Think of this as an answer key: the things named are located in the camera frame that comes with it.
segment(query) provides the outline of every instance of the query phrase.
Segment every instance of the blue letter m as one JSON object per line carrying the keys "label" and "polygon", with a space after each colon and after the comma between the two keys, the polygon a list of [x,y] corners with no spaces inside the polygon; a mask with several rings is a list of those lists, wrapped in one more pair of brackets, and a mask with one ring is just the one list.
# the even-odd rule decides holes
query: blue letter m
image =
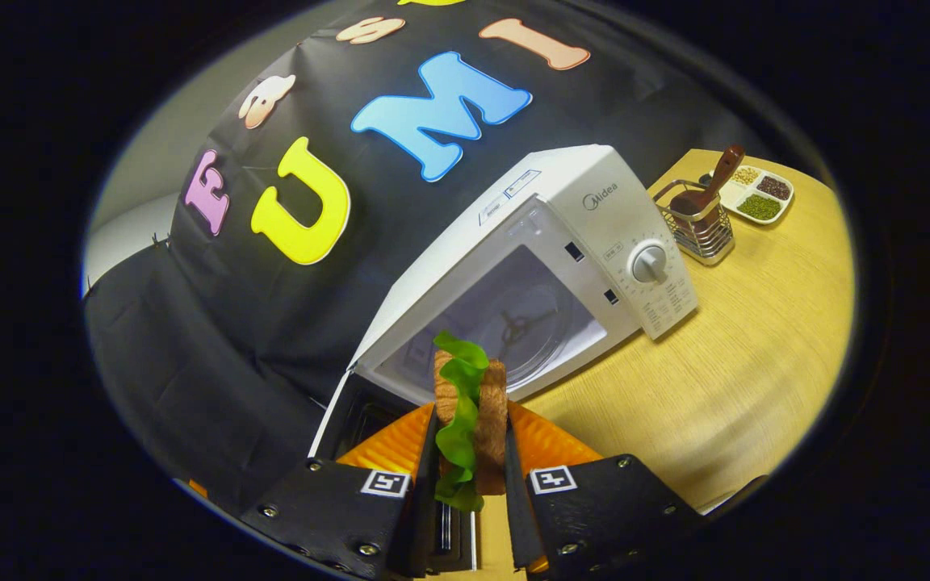
{"label": "blue letter m", "polygon": [[432,97],[376,97],[358,111],[350,129],[383,133],[421,162],[421,179],[439,180],[462,158],[458,144],[442,144],[423,130],[478,140],[480,126],[465,107],[465,100],[483,112],[483,122],[497,125],[512,118],[533,100],[533,95],[513,89],[462,62],[457,52],[442,52],[418,67]]}

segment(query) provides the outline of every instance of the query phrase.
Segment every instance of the metal utensil holder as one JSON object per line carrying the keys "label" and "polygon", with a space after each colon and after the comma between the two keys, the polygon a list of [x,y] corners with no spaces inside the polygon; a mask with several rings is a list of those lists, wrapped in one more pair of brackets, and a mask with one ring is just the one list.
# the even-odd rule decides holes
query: metal utensil holder
{"label": "metal utensil holder", "polygon": [[[665,185],[654,198],[656,206],[662,212],[665,222],[669,224],[669,231],[672,232],[672,238],[676,240],[677,245],[684,253],[688,253],[694,260],[700,261],[703,265],[715,265],[720,262],[727,253],[734,248],[734,229],[731,229],[731,218],[727,217],[727,209],[723,208],[720,203],[720,196],[716,194],[712,202],[705,206],[697,214],[684,214],[671,210],[668,207],[660,206],[658,201],[666,195],[672,188],[683,185],[686,189],[697,188],[704,190],[706,187],[698,182],[687,180],[674,180]],[[702,221],[706,216],[713,212],[714,208],[719,208],[719,214],[716,220],[708,228],[698,231],[695,229],[695,222]]]}

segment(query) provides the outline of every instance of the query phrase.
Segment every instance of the microwave dial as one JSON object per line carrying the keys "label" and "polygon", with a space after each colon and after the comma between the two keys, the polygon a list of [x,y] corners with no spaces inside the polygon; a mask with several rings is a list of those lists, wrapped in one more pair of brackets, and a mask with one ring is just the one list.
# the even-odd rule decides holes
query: microwave dial
{"label": "microwave dial", "polygon": [[649,244],[635,254],[630,272],[641,282],[665,282],[665,260],[665,250],[657,244]]}

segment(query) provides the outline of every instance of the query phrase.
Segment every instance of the white microwave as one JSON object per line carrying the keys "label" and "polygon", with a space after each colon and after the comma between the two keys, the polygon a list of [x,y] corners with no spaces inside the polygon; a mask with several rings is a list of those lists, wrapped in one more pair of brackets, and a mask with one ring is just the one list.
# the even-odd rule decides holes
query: white microwave
{"label": "white microwave", "polygon": [[440,331],[501,360],[518,400],[640,328],[660,337],[697,305],[668,225],[615,148],[531,153],[394,283],[318,437],[351,373],[414,404],[432,401]]}

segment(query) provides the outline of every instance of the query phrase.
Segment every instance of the table surface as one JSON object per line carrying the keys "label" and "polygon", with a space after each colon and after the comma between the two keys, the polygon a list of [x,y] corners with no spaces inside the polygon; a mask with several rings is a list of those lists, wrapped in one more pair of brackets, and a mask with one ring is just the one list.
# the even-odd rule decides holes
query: table surface
{"label": "table surface", "polygon": [[[677,178],[697,181],[720,153],[689,151],[649,195]],[[697,311],[658,341],[631,335],[522,402],[602,455],[634,454],[695,508],[770,474],[796,448],[831,394],[853,328],[852,241],[838,196],[783,165],[744,164],[791,181],[793,198],[770,225],[731,213],[735,247],[718,265],[682,254]],[[513,574],[505,497],[486,500],[480,570],[442,578],[525,578]]]}

